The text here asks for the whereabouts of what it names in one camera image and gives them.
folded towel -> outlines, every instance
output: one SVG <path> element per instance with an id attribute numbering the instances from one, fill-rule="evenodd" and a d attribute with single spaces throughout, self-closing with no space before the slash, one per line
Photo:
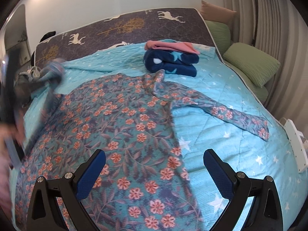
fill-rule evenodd
<path id="1" fill-rule="evenodd" d="M 198 63 L 197 54 L 185 54 L 170 50 L 153 50 L 145 52 L 143 62 L 147 70 L 155 73 L 164 69 L 167 74 L 179 74 L 195 77 L 196 68 L 192 65 Z"/>
<path id="2" fill-rule="evenodd" d="M 194 49 L 191 42 L 147 41 L 147 43 L 144 46 L 144 49 L 171 50 L 171 51 L 200 55 L 200 52 Z"/>

metal screw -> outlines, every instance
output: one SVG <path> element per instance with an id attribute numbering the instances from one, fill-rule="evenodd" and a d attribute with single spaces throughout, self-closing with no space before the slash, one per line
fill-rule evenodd
<path id="1" fill-rule="evenodd" d="M 66 179 L 70 179 L 70 178 L 72 178 L 72 176 L 73 176 L 73 174 L 72 174 L 71 172 L 68 172 L 68 173 L 65 174 L 64 177 L 65 177 Z"/>
<path id="2" fill-rule="evenodd" d="M 271 176 L 267 176 L 266 179 L 270 182 L 272 182 L 274 179 Z"/>
<path id="3" fill-rule="evenodd" d="M 42 182 L 44 180 L 44 177 L 38 177 L 37 182 Z"/>
<path id="4" fill-rule="evenodd" d="M 245 174 L 243 172 L 238 172 L 238 177 L 239 178 L 245 178 Z"/>

pink towel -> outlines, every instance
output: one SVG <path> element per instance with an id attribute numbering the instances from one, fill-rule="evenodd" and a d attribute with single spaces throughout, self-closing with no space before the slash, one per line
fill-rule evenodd
<path id="1" fill-rule="evenodd" d="M 200 55 L 200 52 L 194 49 L 191 42 L 147 41 L 147 43 L 144 46 L 144 49 L 171 50 L 171 51 Z"/>

gold tree pattern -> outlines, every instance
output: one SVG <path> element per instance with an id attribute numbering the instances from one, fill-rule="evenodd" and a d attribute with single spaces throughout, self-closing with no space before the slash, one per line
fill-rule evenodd
<path id="1" fill-rule="evenodd" d="M 130 19 L 127 23 L 124 23 L 123 20 L 118 21 L 115 25 L 114 28 L 110 28 L 109 30 L 106 30 L 104 32 L 101 32 L 97 35 L 104 34 L 105 36 L 109 35 L 109 32 L 112 30 L 117 30 L 118 34 L 125 34 L 125 33 L 131 33 L 135 29 L 141 29 L 144 27 L 144 19 L 135 17 Z"/>
<path id="2" fill-rule="evenodd" d="M 46 61 L 50 61 L 52 59 L 55 59 L 57 57 L 58 51 L 59 51 L 59 47 L 57 45 L 52 45 L 49 48 L 48 52 L 47 52 L 47 49 L 45 49 L 43 51 L 43 57 L 36 60 L 35 62 L 38 62 L 38 61 L 43 60 L 43 59 L 45 59 Z"/>

green pillow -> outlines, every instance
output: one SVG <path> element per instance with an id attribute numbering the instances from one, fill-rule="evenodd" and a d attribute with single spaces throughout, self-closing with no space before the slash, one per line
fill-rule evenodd
<path id="1" fill-rule="evenodd" d="M 223 58 L 243 71 L 259 88 L 277 72 L 280 62 L 267 53 L 244 43 L 234 43 Z"/>
<path id="2" fill-rule="evenodd" d="M 231 46 L 229 27 L 221 22 L 205 21 L 221 55 Z"/>
<path id="3" fill-rule="evenodd" d="M 255 96 L 259 99 L 261 103 L 264 103 L 269 95 L 267 89 L 263 86 L 262 88 L 257 87 L 254 83 L 244 74 L 243 71 L 233 66 L 231 63 L 224 60 L 225 64 L 232 68 L 240 77 L 245 81 L 246 85 L 251 89 Z"/>

